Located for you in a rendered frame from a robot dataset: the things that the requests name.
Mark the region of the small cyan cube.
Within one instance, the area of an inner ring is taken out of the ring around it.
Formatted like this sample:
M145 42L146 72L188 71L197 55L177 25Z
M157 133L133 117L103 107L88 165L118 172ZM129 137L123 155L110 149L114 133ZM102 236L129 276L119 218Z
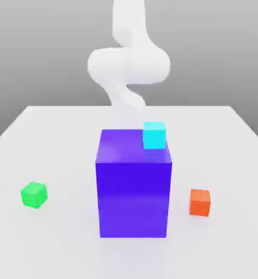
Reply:
M143 123L144 149L165 149L166 128L164 122L146 121Z

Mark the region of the small orange cube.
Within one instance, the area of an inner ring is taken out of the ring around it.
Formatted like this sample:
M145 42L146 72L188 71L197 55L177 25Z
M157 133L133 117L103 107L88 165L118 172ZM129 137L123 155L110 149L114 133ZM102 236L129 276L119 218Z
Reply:
M189 213L194 216L208 217L210 214L211 197L208 190L191 189Z

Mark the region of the small green cube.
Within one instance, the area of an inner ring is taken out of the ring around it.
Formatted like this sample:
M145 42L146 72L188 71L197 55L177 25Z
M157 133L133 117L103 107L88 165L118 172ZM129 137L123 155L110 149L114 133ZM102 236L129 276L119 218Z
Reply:
M23 204L35 209L40 208L48 199L46 185L34 181L26 185L20 193Z

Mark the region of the large purple box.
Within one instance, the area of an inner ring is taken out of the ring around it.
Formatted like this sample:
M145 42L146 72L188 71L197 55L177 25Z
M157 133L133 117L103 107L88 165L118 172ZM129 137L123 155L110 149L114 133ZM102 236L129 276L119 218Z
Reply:
M168 148L144 149L142 130L103 129L95 167L102 238L166 237Z

